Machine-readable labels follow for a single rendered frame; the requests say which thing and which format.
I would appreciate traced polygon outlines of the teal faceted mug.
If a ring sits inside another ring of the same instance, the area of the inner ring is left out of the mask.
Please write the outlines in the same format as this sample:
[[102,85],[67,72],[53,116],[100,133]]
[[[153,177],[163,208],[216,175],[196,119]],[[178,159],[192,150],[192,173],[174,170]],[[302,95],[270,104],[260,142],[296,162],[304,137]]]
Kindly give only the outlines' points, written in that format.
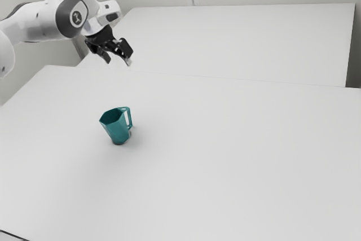
[[133,122],[129,107],[110,109],[102,114],[99,122],[115,145],[124,144],[130,139]]

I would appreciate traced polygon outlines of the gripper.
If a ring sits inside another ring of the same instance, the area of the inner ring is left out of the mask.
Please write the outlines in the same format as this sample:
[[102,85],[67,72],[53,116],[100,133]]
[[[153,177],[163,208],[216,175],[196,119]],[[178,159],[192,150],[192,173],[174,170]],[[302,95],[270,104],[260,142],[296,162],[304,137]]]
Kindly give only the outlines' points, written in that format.
[[126,39],[117,40],[113,35],[112,27],[109,25],[98,33],[86,36],[85,44],[91,53],[99,55],[107,64],[111,62],[111,57],[107,51],[118,55],[128,67],[132,64],[131,56],[134,50]]

